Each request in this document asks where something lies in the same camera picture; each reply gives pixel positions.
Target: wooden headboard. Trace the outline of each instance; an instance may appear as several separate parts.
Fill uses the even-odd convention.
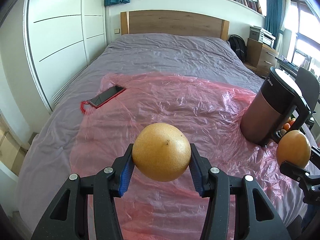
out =
[[[228,39],[229,22],[198,13],[171,10],[122,12],[121,35],[168,33],[181,36],[209,36]]]

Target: bed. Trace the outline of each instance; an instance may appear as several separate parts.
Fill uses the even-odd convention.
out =
[[[228,21],[164,10],[123,12],[120,18],[122,36],[73,81],[26,155],[17,198],[20,215],[32,232],[72,173],[70,153],[84,120],[80,102],[97,95],[106,75],[109,78],[108,75],[113,74],[174,73],[230,84],[251,93],[257,93],[263,83],[241,63],[226,42]],[[310,143],[316,146],[306,127],[305,131]],[[307,169],[316,173],[311,163]],[[284,223],[289,225],[305,208],[303,195],[294,182],[290,190],[278,190],[285,193],[275,206]],[[199,230],[183,238],[199,238]],[[94,235],[92,225],[89,231]],[[158,238],[147,235],[144,239],[168,239],[160,235]]]

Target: wooden floor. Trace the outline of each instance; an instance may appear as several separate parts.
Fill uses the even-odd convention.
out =
[[[0,161],[18,176],[26,153],[0,116]]]

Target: round yellow-orange fruit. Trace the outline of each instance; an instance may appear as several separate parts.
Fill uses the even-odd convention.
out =
[[[191,158],[188,139],[176,127],[166,123],[148,125],[136,138],[132,160],[148,178],[172,181],[187,169]]]
[[[310,159],[311,146],[307,137],[299,130],[292,130],[286,133],[280,140],[276,156],[277,162],[288,161],[304,168]]]

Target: white wardrobe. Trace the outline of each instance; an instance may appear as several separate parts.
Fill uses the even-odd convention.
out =
[[[30,70],[48,109],[107,45],[104,0],[25,0]]]

